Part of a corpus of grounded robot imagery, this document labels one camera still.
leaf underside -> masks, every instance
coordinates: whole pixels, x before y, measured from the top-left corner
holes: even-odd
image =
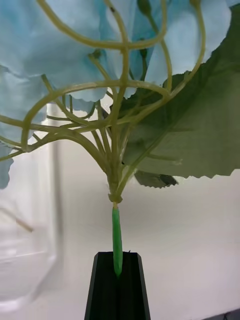
[[[138,169],[170,176],[229,176],[240,168],[240,5],[232,8],[227,37],[193,79],[166,105],[132,131],[124,163],[131,165],[159,137]],[[173,77],[175,85],[183,75]],[[124,100],[121,112],[139,95]],[[154,93],[147,103],[158,100]]]

green plastic stem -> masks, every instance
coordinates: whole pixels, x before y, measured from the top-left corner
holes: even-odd
[[[123,268],[123,245],[119,208],[115,203],[113,204],[112,208],[112,244],[114,271],[116,276],[119,278]]]

green leaf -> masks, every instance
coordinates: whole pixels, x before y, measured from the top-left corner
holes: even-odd
[[[136,180],[140,185],[145,187],[165,188],[178,185],[178,182],[171,175],[155,174],[137,170],[135,173]]]
[[[240,168],[239,35],[240,5],[236,5],[227,37],[212,57],[173,100],[132,131],[125,164],[132,164],[158,138],[158,146],[137,166],[139,170],[199,178],[229,176]],[[181,77],[173,79],[179,82]]]

light blue petal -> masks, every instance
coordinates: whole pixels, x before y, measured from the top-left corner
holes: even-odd
[[[131,41],[133,38],[137,0],[112,0],[111,2],[118,13],[121,15],[128,35],[128,40]],[[114,40],[118,42],[121,41],[121,33],[118,24],[116,23],[113,13],[107,6],[101,9],[100,31],[102,40]],[[123,55],[118,50],[105,50],[105,53],[106,69],[108,71],[108,74],[113,80],[117,80],[121,77],[123,72]],[[136,80],[139,80],[142,75],[142,60],[140,60],[139,52],[132,51],[129,54],[129,66],[132,73],[134,74],[134,78]],[[135,92],[136,89],[127,88],[124,96],[125,98],[129,98]]]
[[[65,104],[66,107],[69,109],[70,108],[70,95],[66,94],[65,96]],[[94,103],[92,101],[84,101],[83,99],[75,99],[72,98],[72,108],[73,110],[76,111],[84,111],[87,114],[92,110]]]
[[[41,77],[22,78],[0,67],[0,115],[23,120],[28,111],[47,94]],[[46,108],[33,119],[39,123],[46,118]],[[19,142],[22,129],[0,122],[0,135]]]
[[[100,38],[94,0],[46,2],[76,32]],[[36,0],[0,1],[0,30],[0,65],[22,76],[58,72],[94,50],[59,31]]]
[[[201,48],[201,34],[195,10],[188,0],[172,0],[168,10],[168,24],[165,42],[169,51],[173,74],[191,71]],[[226,37],[231,11],[226,0],[202,0],[201,10],[206,30],[206,62]],[[154,47],[146,81],[162,85],[167,78],[165,56],[160,45]]]
[[[8,156],[12,151],[7,145],[0,143],[0,158]],[[0,189],[6,188],[9,183],[9,170],[10,166],[14,163],[13,159],[0,161]]]
[[[226,3],[229,7],[235,6],[237,4],[240,4],[240,0],[226,0]]]
[[[169,6],[171,1],[172,0],[166,0],[167,6]],[[149,2],[151,5],[152,17],[157,27],[160,29],[162,25],[161,2],[159,0],[149,0]],[[137,41],[140,39],[149,39],[149,38],[153,38],[154,35],[155,35],[155,32],[153,31],[153,28],[149,22],[149,19],[145,15],[143,15],[140,12],[139,7],[136,6],[132,39],[134,41]]]
[[[76,84],[103,81],[104,77],[98,68],[86,57],[78,62],[69,64],[61,71],[48,74],[47,78],[57,89]],[[87,102],[96,102],[102,99],[107,88],[86,89],[71,93],[75,99],[83,99]]]

flower stem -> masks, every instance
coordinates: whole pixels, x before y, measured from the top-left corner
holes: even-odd
[[[115,202],[112,207],[112,244],[114,271],[116,276],[119,278],[123,268],[123,245],[119,208]]]

